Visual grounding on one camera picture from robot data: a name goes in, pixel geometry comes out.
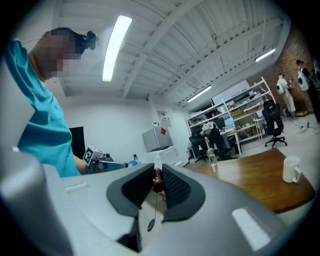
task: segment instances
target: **person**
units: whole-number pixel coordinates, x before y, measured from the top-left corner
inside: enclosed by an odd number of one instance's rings
[[[71,132],[45,81],[62,72],[69,60],[80,58],[85,49],[94,50],[96,41],[92,31],[81,35],[62,27],[46,32],[29,54],[17,39],[10,41],[4,51],[13,79],[35,110],[18,148],[42,164],[55,166],[60,177],[85,174],[87,165],[73,155]]]
[[[317,92],[317,89],[314,85],[314,82],[311,80],[309,71],[304,67],[304,62],[297,59],[295,62],[296,66],[298,68],[298,74],[301,73],[307,80],[309,88],[307,90],[307,93],[309,95],[313,113],[315,115],[316,121],[318,124],[320,124],[320,99]]]
[[[295,107],[295,102],[294,102],[294,98],[292,97],[292,94],[290,92],[290,89],[292,88],[291,84],[288,85],[287,81],[284,79],[284,75],[282,73],[279,73],[279,79],[277,82],[277,85],[282,86],[282,88],[284,89],[284,93],[283,95],[283,100],[284,103],[288,109],[288,111],[291,114],[291,120],[292,121],[296,121],[296,115],[295,115],[295,111],[296,111],[296,107]]]

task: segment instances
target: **office chair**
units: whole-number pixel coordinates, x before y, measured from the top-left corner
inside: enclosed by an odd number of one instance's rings
[[[274,103],[272,99],[263,103],[262,114],[266,121],[266,131],[269,135],[272,135],[272,139],[265,143],[267,144],[273,142],[272,148],[274,148],[276,142],[284,143],[286,146],[288,145],[285,142],[285,137],[279,137],[284,130],[284,123],[280,118],[280,106],[279,104]]]
[[[229,159],[234,159],[230,156],[230,149],[227,148],[224,138],[220,134],[220,131],[217,127],[213,128],[210,134],[207,134],[206,137],[212,144],[216,145],[217,148],[217,160],[218,161],[225,161]]]
[[[193,132],[192,136],[189,137],[189,140],[194,147],[194,154],[197,157],[197,160],[195,162],[198,162],[202,159],[204,160],[204,162],[206,162],[208,147],[205,141],[205,137],[200,135],[198,132]]]

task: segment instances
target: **ceiling light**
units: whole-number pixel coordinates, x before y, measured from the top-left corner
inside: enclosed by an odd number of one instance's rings
[[[211,85],[208,86],[207,88],[205,88],[204,90],[200,91],[198,94],[196,94],[195,96],[193,96],[191,99],[188,99],[187,102],[192,102],[195,98],[199,97],[201,94],[204,94],[206,91],[210,90],[212,87]]]
[[[102,72],[102,81],[104,82],[111,82],[112,80],[112,74],[114,72],[120,45],[131,22],[132,18],[122,15],[120,15],[115,22],[104,58]]]
[[[262,54],[260,57],[256,58],[254,61],[255,61],[255,62],[259,62],[259,61],[261,61],[262,59],[264,59],[265,57],[273,54],[275,51],[276,51],[276,48],[274,48],[274,49],[272,49],[272,50],[270,50],[270,51],[267,51],[265,54]]]

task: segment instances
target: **floor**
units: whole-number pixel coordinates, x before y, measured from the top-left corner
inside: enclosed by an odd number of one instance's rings
[[[296,122],[292,122],[288,118],[282,119],[284,124],[285,141],[287,146],[283,143],[276,144],[274,147],[279,149],[285,156],[297,156],[300,158],[300,169],[304,176],[309,180],[314,190],[317,191],[320,185],[320,125],[317,124],[315,116],[310,114],[305,117],[298,117]],[[306,132],[297,134],[300,131],[299,127],[309,126],[315,129],[308,129]],[[265,142],[269,141],[271,136],[264,136],[263,142],[261,140],[254,140],[246,144],[241,144],[242,157],[251,156],[271,149],[272,145],[265,147]],[[155,218],[155,225],[151,232],[147,231],[149,222],[155,217],[156,194],[151,192],[142,204],[142,210],[139,211],[139,228],[141,234],[142,249],[149,243],[156,242],[157,234],[162,227],[161,219],[166,210],[166,204],[161,197],[157,198],[157,213]],[[280,213],[277,216],[287,225],[300,220],[308,211],[312,201],[294,210]]]

